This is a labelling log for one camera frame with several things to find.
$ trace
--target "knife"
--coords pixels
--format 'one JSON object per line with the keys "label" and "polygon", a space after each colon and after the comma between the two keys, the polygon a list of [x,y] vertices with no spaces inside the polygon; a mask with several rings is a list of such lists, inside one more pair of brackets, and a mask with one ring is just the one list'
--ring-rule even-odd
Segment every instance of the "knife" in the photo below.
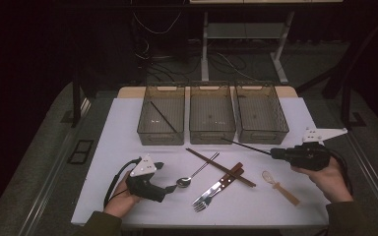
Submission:
{"label": "knife", "polygon": [[[232,167],[231,172],[237,172],[237,170],[241,169],[241,167],[242,167],[242,163],[238,162],[236,165],[234,165],[234,167]],[[192,206],[195,206],[201,201],[203,201],[207,196],[214,193],[221,185],[222,185],[222,188],[225,188],[230,183],[232,183],[234,179],[235,178],[230,176],[229,174],[225,174],[224,176],[222,176],[222,178],[220,178],[220,180],[217,183],[211,186],[211,188],[209,188],[198,199],[196,199],[195,202],[192,203]]]}

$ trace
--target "chopsticks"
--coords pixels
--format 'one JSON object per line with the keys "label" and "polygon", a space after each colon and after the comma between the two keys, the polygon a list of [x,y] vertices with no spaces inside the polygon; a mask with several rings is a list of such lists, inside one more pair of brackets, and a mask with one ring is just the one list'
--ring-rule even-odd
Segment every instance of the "chopsticks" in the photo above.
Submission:
{"label": "chopsticks", "polygon": [[235,174],[235,173],[231,172],[229,169],[227,169],[227,168],[223,167],[222,165],[220,165],[220,164],[214,162],[213,160],[209,160],[208,158],[204,157],[203,155],[199,154],[198,152],[194,151],[193,149],[191,149],[191,148],[187,148],[186,150],[188,150],[188,151],[191,152],[192,154],[198,156],[199,158],[201,158],[201,159],[207,161],[208,163],[210,163],[210,164],[213,165],[214,167],[216,167],[216,168],[222,170],[222,171],[225,172],[226,174],[228,174],[228,175],[230,175],[230,176],[232,176],[232,177],[238,179],[239,181],[241,181],[242,183],[248,185],[249,187],[251,187],[251,188],[256,187],[256,184],[255,184],[255,183],[249,181],[248,179],[242,177],[242,176],[239,175],[239,174]]}

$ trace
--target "person's left hand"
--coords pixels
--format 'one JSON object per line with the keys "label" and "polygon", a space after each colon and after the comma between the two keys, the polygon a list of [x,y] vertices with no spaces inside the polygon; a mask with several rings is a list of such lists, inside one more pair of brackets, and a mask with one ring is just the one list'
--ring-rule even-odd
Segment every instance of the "person's left hand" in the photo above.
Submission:
{"label": "person's left hand", "polygon": [[116,186],[116,189],[112,196],[117,196],[113,197],[109,201],[103,212],[121,218],[126,215],[136,203],[140,201],[140,197],[131,195],[127,190],[127,184],[125,183],[125,180],[128,178],[129,174],[130,171],[125,173],[124,178],[122,178],[121,182],[119,182],[119,184]]}

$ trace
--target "silver spoon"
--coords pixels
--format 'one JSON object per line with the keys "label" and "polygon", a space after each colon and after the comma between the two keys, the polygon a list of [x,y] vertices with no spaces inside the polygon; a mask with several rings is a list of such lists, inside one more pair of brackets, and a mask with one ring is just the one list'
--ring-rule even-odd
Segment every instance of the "silver spoon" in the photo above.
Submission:
{"label": "silver spoon", "polygon": [[[213,157],[210,158],[210,160],[214,160],[220,153],[217,152],[213,155]],[[192,178],[197,175],[199,172],[201,172],[201,170],[203,168],[205,168],[205,166],[207,166],[209,163],[208,162],[205,162],[205,164],[203,166],[201,166],[201,168],[199,168],[197,171],[195,171],[195,173],[193,173],[191,176],[189,177],[185,177],[185,178],[180,178],[176,181],[176,184],[178,187],[180,188],[186,188],[190,185],[190,182],[192,180]]]}

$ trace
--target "floor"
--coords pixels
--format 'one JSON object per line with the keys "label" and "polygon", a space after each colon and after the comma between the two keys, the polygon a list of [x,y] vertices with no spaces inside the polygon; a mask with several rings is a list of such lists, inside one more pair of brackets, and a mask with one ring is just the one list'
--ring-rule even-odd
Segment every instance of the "floor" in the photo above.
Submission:
{"label": "floor", "polygon": [[[147,81],[199,80],[200,42],[194,40],[189,43],[190,56],[185,60],[156,52],[153,63],[147,64]],[[343,42],[289,43],[281,58],[288,85],[297,88],[330,69],[342,58],[347,47],[348,44]],[[269,57],[275,48],[271,41],[212,41],[209,46],[210,80],[245,79],[277,83],[277,74]],[[324,83],[321,83],[299,96],[304,97],[317,127],[342,128],[340,97],[324,99],[321,95],[323,87]],[[71,235],[78,229],[70,223],[70,219],[116,91],[102,90],[95,98],[85,99],[83,118],[74,129],[70,123],[71,95],[71,85],[68,85],[54,100],[1,198],[0,235]],[[367,160],[364,163],[369,163],[376,173],[375,177],[378,177],[378,118],[356,92],[352,94],[351,111],[360,114],[366,126],[355,127],[350,137],[327,141],[326,146],[346,156],[354,197],[378,235],[378,186],[371,184],[373,180],[370,181],[370,176],[361,167],[361,163]],[[66,163],[79,140],[94,141],[88,160],[82,165]],[[281,233],[285,236],[310,236],[319,230],[283,229]],[[139,233],[172,234],[170,231],[155,233],[150,230]],[[256,232],[244,233],[253,235]]]}

